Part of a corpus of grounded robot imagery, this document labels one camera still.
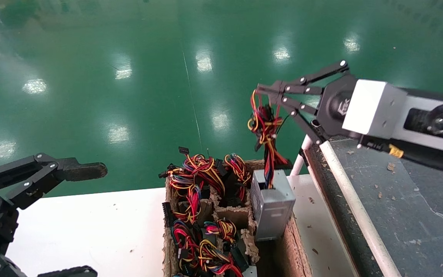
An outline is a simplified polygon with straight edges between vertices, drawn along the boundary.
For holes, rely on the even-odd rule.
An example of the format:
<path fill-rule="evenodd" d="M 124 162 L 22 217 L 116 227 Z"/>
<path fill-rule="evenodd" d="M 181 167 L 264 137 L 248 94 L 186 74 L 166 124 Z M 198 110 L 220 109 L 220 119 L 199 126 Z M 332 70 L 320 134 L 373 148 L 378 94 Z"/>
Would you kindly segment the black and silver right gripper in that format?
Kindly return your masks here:
<path fill-rule="evenodd" d="M 408 135 L 404 123 L 408 115 L 408 91 L 385 81 L 358 79 L 344 75 L 322 87 L 313 83 L 349 70 L 347 61 L 321 68 L 315 73 L 293 81 L 278 80 L 271 86 L 258 84 L 257 93 L 283 107 L 290 118 L 314 144 L 322 144 L 324 137 L 303 114 L 316 119 L 329 136 L 343 135 L 358 138 L 361 135 L 385 140 L 404 140 Z M 285 96 L 284 93 L 321 95 L 318 111 L 309 105 Z"/>

